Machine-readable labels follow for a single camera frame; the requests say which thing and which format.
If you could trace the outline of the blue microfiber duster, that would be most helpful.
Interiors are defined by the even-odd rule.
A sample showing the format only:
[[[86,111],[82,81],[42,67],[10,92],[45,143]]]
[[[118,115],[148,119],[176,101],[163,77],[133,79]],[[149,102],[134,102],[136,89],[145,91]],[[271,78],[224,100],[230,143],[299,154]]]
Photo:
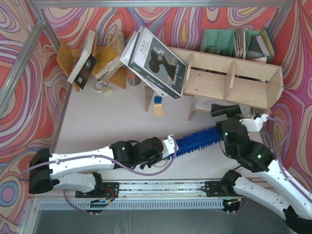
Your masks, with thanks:
[[[176,157],[207,148],[221,141],[221,136],[216,127],[203,129],[176,140],[178,151]]]

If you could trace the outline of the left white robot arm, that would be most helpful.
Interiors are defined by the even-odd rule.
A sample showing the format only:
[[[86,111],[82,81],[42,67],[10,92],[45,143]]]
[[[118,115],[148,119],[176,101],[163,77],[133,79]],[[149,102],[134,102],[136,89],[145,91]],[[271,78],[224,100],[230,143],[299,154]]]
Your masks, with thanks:
[[[29,193],[46,193],[56,185],[83,193],[100,190],[97,170],[151,167],[162,160],[164,149],[157,137],[142,142],[118,141],[97,150],[67,155],[52,154],[48,148],[42,148],[30,161]]]

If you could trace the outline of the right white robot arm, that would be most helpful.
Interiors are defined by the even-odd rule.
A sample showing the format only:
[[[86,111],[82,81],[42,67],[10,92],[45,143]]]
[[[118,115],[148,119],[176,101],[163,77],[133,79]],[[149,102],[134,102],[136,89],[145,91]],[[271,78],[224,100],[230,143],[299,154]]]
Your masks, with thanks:
[[[251,140],[248,133],[258,132],[270,118],[255,114],[244,118],[239,105],[212,104],[211,116],[226,115],[227,119],[216,124],[224,141],[222,152],[243,168],[268,182],[275,191],[258,186],[229,170],[219,181],[219,190],[226,196],[242,195],[254,200],[279,215],[297,234],[312,232],[312,194],[306,190],[282,165],[279,155],[266,145]]]

